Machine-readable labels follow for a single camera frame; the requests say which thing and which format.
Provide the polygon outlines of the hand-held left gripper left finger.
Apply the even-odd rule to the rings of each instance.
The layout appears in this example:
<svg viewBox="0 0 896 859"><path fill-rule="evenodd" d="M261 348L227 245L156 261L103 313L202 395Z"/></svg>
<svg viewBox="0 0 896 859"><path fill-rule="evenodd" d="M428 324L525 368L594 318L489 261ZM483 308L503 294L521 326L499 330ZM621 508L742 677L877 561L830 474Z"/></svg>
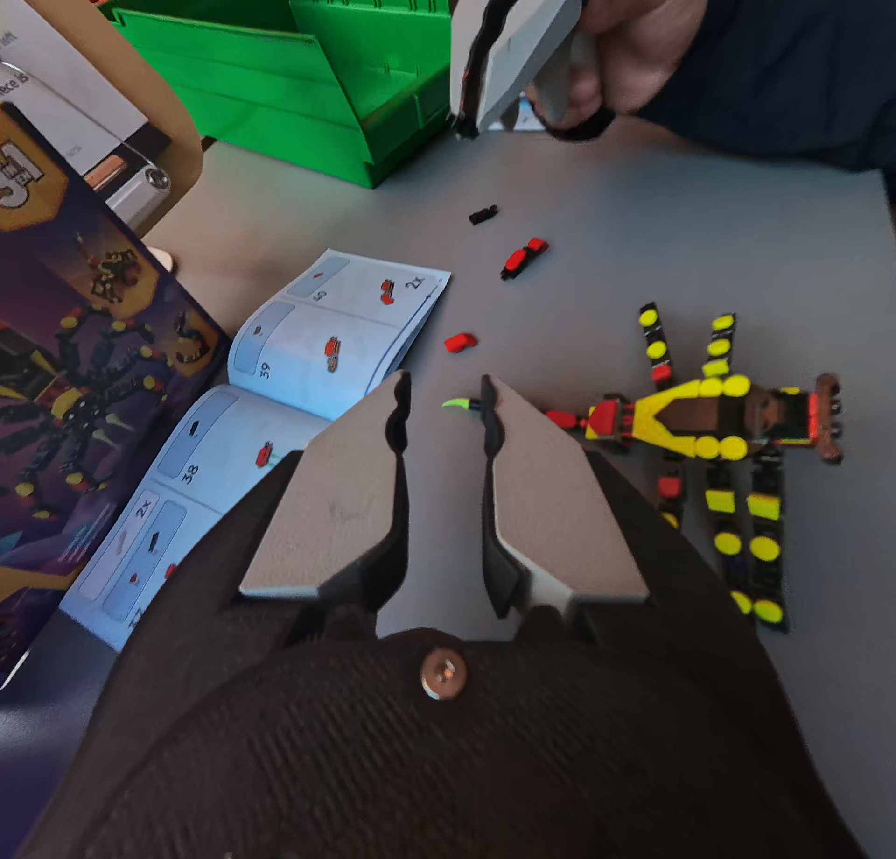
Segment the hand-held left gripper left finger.
<svg viewBox="0 0 896 859"><path fill-rule="evenodd" d="M397 371L302 452L240 583L241 596L378 613L408 569L411 376Z"/></svg>

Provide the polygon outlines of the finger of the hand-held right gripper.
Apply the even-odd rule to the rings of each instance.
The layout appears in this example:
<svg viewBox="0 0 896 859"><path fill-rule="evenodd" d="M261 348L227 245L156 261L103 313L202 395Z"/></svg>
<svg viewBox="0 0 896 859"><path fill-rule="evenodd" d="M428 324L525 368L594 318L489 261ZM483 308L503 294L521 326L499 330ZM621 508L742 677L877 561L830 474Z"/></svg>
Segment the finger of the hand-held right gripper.
<svg viewBox="0 0 896 859"><path fill-rule="evenodd" d="M519 0L451 0L450 113L454 133L475 139L520 91L502 69L505 27Z"/></svg>
<svg viewBox="0 0 896 859"><path fill-rule="evenodd" d="M566 116L583 6L583 0L490 0L485 23L497 34L487 37L476 72L477 132L505 114L531 84L549 120Z"/></svg>

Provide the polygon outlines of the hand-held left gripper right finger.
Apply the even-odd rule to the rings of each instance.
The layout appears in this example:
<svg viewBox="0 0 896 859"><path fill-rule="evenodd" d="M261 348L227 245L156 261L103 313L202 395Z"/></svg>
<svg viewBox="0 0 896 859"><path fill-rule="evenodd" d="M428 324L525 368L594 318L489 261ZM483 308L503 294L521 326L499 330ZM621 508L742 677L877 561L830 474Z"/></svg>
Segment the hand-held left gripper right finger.
<svg viewBox="0 0 896 859"><path fill-rule="evenodd" d="M648 585L581 444L491 374L479 413L482 569L496 616L645 604Z"/></svg>

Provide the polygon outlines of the black yellow lego scorpion model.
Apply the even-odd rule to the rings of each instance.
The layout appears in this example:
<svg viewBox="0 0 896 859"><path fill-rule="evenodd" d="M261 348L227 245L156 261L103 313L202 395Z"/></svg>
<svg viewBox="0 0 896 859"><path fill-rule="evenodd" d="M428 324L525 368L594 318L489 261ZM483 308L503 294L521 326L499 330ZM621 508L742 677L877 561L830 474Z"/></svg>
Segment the black yellow lego scorpion model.
<svg viewBox="0 0 896 859"><path fill-rule="evenodd" d="M764 387L733 372L736 315L725 314L712 322L700 377L678 381L658 306L643 305L638 318L654 392L633 401L605 394L585 415L542 415L612 450L625 453L636 444L660 450L657 509L673 528L684 519L684 463L703 462L703 496L726 589L742 614L786 633L783 461L787 450L814 450L827 465L842 463L840 380L823 373L805 391Z"/></svg>

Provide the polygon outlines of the person's right forearm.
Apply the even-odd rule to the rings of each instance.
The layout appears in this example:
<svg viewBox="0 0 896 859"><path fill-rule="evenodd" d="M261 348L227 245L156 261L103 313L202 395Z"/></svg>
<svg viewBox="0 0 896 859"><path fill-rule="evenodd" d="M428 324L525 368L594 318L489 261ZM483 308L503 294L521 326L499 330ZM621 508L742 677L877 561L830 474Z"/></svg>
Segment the person's right forearm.
<svg viewBox="0 0 896 859"><path fill-rule="evenodd" d="M708 0L638 116L735 154L879 170L893 191L895 0Z"/></svg>

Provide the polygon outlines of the red and black lego piece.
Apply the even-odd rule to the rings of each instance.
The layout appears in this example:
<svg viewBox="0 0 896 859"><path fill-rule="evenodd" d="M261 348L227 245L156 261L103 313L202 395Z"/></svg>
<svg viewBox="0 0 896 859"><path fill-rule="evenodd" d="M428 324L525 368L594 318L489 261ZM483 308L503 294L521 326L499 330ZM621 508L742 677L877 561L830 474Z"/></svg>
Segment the red and black lego piece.
<svg viewBox="0 0 896 859"><path fill-rule="evenodd" d="M550 244L539 237L530 239L523 247L516 249L505 261L500 272L504 282L516 279L537 258L550 249Z"/></svg>

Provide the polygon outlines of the lego instruction booklet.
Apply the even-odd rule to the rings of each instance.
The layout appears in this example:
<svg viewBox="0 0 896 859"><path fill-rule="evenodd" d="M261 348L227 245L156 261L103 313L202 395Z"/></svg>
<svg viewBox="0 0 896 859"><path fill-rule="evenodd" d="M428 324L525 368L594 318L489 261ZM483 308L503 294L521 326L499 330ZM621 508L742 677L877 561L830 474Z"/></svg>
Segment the lego instruction booklet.
<svg viewBox="0 0 896 859"><path fill-rule="evenodd" d="M326 250L240 328L227 382L185 413L61 612L119 651L209 529L393 372L451 279Z"/></svg>

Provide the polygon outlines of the lego set box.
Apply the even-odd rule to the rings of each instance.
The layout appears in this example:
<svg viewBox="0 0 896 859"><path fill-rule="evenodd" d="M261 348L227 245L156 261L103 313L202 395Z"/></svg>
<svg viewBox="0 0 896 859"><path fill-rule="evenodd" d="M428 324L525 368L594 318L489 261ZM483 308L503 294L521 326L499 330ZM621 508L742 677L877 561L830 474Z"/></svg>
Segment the lego set box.
<svg viewBox="0 0 896 859"><path fill-rule="evenodd" d="M1 136L6 683L230 340L12 103Z"/></svg>

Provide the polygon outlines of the person's right hand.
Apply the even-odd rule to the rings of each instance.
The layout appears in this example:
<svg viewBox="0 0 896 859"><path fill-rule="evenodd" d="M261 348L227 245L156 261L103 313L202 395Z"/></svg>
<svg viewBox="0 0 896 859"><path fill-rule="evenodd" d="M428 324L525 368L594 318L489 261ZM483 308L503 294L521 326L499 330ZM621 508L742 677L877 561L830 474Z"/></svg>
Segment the person's right hand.
<svg viewBox="0 0 896 859"><path fill-rule="evenodd" d="M697 35L708 0L589 0L579 31L597 61L573 69L566 116L576 127L600 108L631 115L671 79Z"/></svg>

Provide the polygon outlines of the green plastic bin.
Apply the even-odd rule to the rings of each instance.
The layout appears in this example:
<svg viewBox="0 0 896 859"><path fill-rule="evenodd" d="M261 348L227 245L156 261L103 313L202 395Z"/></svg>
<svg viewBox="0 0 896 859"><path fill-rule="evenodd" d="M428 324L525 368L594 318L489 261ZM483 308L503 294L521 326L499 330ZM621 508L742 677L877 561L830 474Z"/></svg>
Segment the green plastic bin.
<svg viewBox="0 0 896 859"><path fill-rule="evenodd" d="M373 189L449 115L450 0L108 0L202 136Z"/></svg>

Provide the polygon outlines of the black sheet ledge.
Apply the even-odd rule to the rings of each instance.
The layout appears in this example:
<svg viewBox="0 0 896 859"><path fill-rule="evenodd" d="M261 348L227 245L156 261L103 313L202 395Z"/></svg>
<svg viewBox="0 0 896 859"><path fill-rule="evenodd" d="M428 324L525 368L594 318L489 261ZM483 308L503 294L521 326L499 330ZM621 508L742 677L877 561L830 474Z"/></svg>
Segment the black sheet ledge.
<svg viewBox="0 0 896 859"><path fill-rule="evenodd" d="M96 193L109 197L144 168L155 165L170 138L147 122L126 139L114 138L113 147L82 175Z"/></svg>

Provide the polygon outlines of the white cylinder knob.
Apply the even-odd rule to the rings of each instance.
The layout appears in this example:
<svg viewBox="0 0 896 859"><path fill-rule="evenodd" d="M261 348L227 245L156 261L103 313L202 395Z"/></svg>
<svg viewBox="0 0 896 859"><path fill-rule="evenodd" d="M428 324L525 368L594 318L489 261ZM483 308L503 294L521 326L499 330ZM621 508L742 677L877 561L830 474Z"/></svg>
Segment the white cylinder knob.
<svg viewBox="0 0 896 859"><path fill-rule="evenodd" d="M155 165L146 165L106 199L108 208L137 233L169 198L171 179Z"/></svg>

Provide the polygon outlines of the printed instruction sheet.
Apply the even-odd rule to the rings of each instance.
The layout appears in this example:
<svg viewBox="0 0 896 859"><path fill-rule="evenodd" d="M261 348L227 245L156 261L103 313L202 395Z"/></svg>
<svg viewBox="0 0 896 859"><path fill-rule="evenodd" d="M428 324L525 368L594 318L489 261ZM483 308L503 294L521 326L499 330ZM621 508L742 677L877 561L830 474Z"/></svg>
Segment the printed instruction sheet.
<svg viewBox="0 0 896 859"><path fill-rule="evenodd" d="M24 0L1 0L1 98L80 174L148 119Z"/></svg>

